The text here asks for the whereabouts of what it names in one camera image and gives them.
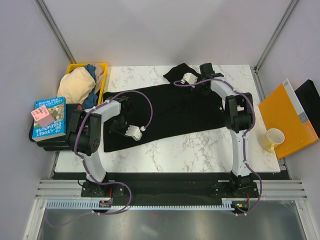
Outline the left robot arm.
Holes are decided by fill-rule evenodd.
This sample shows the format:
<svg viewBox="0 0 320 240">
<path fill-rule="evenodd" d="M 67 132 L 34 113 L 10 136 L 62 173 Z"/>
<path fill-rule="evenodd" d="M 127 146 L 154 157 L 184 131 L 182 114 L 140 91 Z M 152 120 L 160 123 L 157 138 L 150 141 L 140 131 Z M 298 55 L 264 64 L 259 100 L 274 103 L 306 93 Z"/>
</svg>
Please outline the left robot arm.
<svg viewBox="0 0 320 240">
<path fill-rule="evenodd" d="M 90 110 L 75 109 L 71 112 L 66 132 L 66 142 L 85 165 L 86 179 L 92 182 L 92 191 L 99 197 L 106 196 L 110 185 L 106 179 L 98 148 L 103 142 L 102 127 L 108 122 L 107 131 L 124 136 L 129 128 L 129 115 L 133 105 L 128 97 L 115 98 L 85 118 Z"/>
</svg>

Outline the black t shirt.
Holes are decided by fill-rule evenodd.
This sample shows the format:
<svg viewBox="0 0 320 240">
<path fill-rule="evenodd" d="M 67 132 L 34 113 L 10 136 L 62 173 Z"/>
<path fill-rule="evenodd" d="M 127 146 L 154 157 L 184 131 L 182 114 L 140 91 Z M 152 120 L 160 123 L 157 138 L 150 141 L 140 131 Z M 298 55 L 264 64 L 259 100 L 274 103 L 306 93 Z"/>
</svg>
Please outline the black t shirt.
<svg viewBox="0 0 320 240">
<path fill-rule="evenodd" d="M 208 96 L 190 87 L 177 87 L 183 75 L 201 75 L 186 63 L 173 67 L 164 78 L 168 84 L 138 88 L 127 92 L 133 106 L 128 121 L 134 126 L 147 129 L 139 141 L 107 131 L 108 122 L 103 126 L 103 150 L 106 153 L 124 150 L 164 138 L 214 130 L 225 127 L 222 98 L 215 92 Z"/>
</svg>

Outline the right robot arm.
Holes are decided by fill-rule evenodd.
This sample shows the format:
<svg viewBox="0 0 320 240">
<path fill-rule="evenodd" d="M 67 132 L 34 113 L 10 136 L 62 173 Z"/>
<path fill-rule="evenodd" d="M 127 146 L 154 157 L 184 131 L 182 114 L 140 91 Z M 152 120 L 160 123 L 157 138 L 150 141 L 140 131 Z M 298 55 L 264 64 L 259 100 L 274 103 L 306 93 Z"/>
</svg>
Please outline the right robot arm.
<svg viewBox="0 0 320 240">
<path fill-rule="evenodd" d="M 222 73 L 216 73 L 211 63 L 200 65 L 201 88 L 210 87 L 224 100 L 224 124 L 232 140 L 233 163 L 230 173 L 229 191 L 235 197 L 242 196 L 252 185 L 249 167 L 250 130 L 256 123 L 251 93 L 240 92 L 228 83 Z"/>
</svg>

